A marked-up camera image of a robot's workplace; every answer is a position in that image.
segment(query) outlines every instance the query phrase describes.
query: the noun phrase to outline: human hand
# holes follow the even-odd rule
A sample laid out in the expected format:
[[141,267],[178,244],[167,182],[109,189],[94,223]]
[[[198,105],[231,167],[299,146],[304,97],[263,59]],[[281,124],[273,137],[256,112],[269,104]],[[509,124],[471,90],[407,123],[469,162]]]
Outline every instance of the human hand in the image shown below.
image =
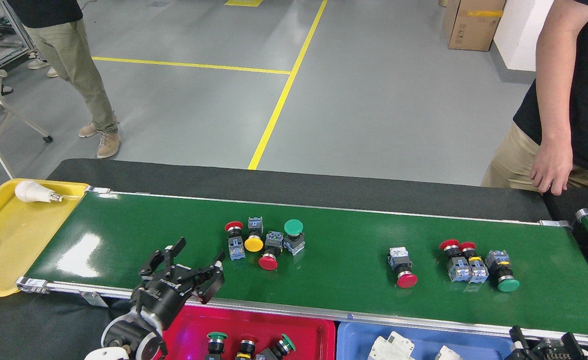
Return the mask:
[[545,193],[551,189],[559,196],[567,190],[567,181],[573,168],[572,144],[545,143],[534,158],[529,178],[538,191]]

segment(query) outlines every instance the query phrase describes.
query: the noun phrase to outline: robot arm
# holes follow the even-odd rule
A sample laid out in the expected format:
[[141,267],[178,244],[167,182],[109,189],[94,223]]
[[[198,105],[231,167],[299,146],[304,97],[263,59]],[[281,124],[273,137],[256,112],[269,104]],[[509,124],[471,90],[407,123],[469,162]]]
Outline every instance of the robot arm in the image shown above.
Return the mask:
[[109,323],[100,338],[103,348],[92,351],[85,360],[151,360],[158,351],[167,354],[162,332],[176,318],[185,301],[196,296],[206,304],[225,282],[223,251],[209,266],[191,269],[174,264],[185,247],[182,237],[163,251],[156,250],[141,267],[141,284],[132,292],[132,308]]

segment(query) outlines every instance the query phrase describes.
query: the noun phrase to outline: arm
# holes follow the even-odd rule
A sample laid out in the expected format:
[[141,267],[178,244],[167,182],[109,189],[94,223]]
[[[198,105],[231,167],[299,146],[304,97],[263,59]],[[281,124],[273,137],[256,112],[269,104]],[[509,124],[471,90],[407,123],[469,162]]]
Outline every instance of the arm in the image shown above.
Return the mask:
[[576,41],[588,22],[588,5],[554,0],[536,47],[536,92],[543,141],[532,166],[532,184],[540,192],[567,190],[573,167],[570,92]]

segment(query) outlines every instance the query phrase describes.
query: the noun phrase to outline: chair leg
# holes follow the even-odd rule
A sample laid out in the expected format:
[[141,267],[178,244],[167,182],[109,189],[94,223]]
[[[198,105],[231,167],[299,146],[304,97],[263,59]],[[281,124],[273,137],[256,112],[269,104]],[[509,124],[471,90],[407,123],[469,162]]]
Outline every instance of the chair leg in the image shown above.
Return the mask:
[[[3,133],[3,131],[5,130],[5,126],[7,124],[6,121],[9,120],[10,117],[12,117],[11,114],[7,114],[6,117],[4,117],[4,119],[1,121],[0,136]],[[0,163],[1,163],[1,166],[3,166],[3,169],[5,170],[7,175],[10,177],[10,180],[15,178],[15,175],[14,175],[12,169],[10,169],[10,167],[7,164],[7,161],[5,160],[5,158],[3,157],[3,155],[1,153],[0,153]]]
[[11,114],[13,114],[17,119],[19,119],[20,121],[22,121],[25,124],[29,125],[29,127],[31,127],[32,129],[36,130],[37,132],[39,132],[44,138],[50,138],[48,132],[46,132],[45,130],[43,130],[40,126],[36,125],[36,123],[34,123],[33,121],[31,121],[28,118],[22,116],[22,114],[20,112],[18,112],[14,107],[12,107],[7,102],[5,102],[5,100],[3,98],[3,93],[2,93],[3,85],[1,84],[1,82],[2,81],[1,81],[1,78],[0,78],[0,105],[2,107],[4,107],[4,109],[6,109],[8,112],[10,112]]

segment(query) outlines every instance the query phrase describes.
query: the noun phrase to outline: yellow tray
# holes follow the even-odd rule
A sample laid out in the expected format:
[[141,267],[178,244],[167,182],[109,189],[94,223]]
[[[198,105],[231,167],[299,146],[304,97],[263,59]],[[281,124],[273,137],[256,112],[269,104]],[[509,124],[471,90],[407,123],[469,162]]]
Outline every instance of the yellow tray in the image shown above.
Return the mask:
[[0,186],[0,297],[14,294],[23,276],[81,200],[87,184],[36,180],[66,196],[60,202],[22,202],[14,195],[15,178]]

